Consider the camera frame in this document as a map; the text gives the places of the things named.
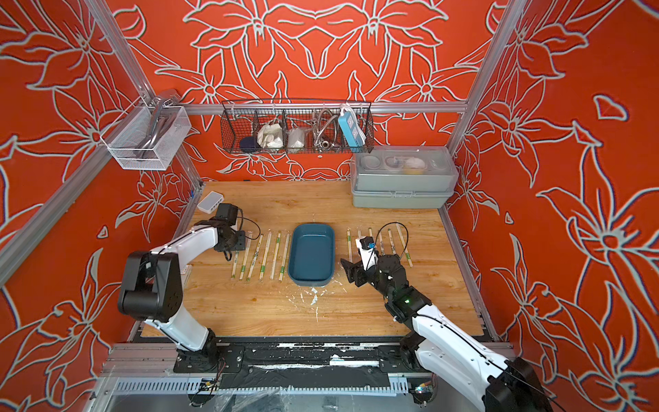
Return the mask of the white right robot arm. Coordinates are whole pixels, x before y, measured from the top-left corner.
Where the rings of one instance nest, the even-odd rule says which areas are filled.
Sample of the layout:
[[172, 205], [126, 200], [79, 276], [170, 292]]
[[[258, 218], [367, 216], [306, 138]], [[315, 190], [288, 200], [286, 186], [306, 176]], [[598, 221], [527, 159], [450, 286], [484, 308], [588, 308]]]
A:
[[341, 261], [348, 281], [370, 285], [384, 297], [394, 321], [410, 333], [401, 346], [411, 363], [441, 378], [480, 411], [551, 411], [533, 367], [509, 360], [451, 322], [432, 301], [408, 282], [395, 255], [375, 263]]

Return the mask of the teal plastic storage box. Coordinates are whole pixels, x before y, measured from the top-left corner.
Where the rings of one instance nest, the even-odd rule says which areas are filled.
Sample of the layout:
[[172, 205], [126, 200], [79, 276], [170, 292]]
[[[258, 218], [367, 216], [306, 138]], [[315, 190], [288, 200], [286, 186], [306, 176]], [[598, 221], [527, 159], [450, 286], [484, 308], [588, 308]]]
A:
[[288, 276], [298, 286], [323, 287], [335, 271], [335, 232], [324, 223], [300, 224], [293, 231]]

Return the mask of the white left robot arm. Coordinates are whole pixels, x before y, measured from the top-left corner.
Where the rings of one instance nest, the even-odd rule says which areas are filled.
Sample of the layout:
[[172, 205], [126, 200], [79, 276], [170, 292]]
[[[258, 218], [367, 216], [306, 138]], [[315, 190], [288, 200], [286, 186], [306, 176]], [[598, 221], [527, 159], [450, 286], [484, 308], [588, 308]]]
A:
[[178, 356], [208, 371], [219, 363], [215, 333], [185, 308], [182, 273], [199, 255], [214, 250], [231, 260], [245, 249], [242, 209], [221, 204], [216, 214], [150, 251], [132, 252], [118, 294], [118, 311], [144, 322], [176, 345]]

